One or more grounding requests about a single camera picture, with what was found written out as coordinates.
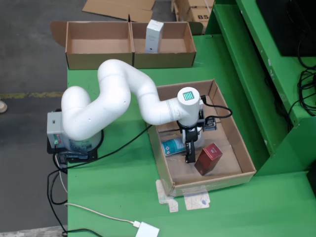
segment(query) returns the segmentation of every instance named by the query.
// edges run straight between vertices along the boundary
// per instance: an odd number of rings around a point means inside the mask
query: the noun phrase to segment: shoe
[[[4,113],[8,109],[8,106],[5,102],[0,100],[0,114]]]

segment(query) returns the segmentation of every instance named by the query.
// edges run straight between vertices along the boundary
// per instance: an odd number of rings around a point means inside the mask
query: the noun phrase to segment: concrete floor
[[[51,21],[118,20],[82,12],[85,1],[0,0],[0,97],[9,108],[0,115],[0,233],[58,225],[45,195],[54,170],[46,153],[46,116],[60,108],[61,97],[32,93],[67,86],[64,48],[51,37]],[[175,21],[169,0],[157,0],[153,11],[155,20]],[[54,196],[66,198],[60,182]],[[66,208],[56,211],[66,224]]]

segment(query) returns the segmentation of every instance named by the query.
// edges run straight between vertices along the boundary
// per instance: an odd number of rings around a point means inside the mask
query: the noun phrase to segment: yellow floor line
[[[1,99],[23,99],[26,97],[45,98],[45,97],[61,97],[63,92],[42,92],[42,93],[8,93],[0,94]]]

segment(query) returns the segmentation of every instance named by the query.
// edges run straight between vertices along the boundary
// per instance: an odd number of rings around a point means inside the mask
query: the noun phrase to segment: red box
[[[214,169],[222,155],[223,153],[219,147],[212,143],[203,149],[195,163],[195,167],[201,175],[204,175]]]

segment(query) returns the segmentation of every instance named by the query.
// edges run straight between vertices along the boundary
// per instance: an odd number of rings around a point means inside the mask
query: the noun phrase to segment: cardboard box
[[[146,28],[145,53],[159,53],[163,23],[150,20]]]
[[[82,11],[128,19],[136,22],[149,22],[154,0],[87,0]]]
[[[200,95],[207,95],[207,102],[215,105],[227,106],[220,88],[214,80],[181,83],[158,87],[160,100],[171,99],[177,96],[178,91],[186,86],[197,89]],[[204,106],[205,116],[227,115],[226,110]],[[223,155],[214,169],[205,176],[195,168],[194,163],[185,162],[185,154],[178,153],[172,156],[164,155],[162,142],[175,138],[176,134],[162,132],[178,128],[176,122],[153,126],[148,134],[155,155],[160,179],[168,196],[182,196],[204,191],[221,189],[248,182],[256,173],[245,143],[235,124],[233,117],[217,120],[218,129],[204,132],[204,147],[211,143],[221,149]],[[196,149],[196,157],[201,149]]]
[[[177,0],[180,5],[180,11],[182,14],[188,14],[190,8],[210,8],[212,9],[215,0]]]
[[[53,38],[65,47],[69,69],[98,69],[108,59],[133,64],[129,22],[52,22]]]
[[[135,68],[192,67],[196,47],[187,22],[165,22],[160,53],[145,53],[147,23],[131,22]]]
[[[197,32],[196,34],[204,34],[214,2],[214,0],[206,0],[206,5],[204,0],[175,0],[174,9],[177,21],[199,22],[203,27],[201,31],[198,30],[198,25],[192,25],[191,28],[197,29],[193,30],[193,32]]]
[[[190,8],[185,21],[208,22],[209,16],[210,14],[205,7]]]

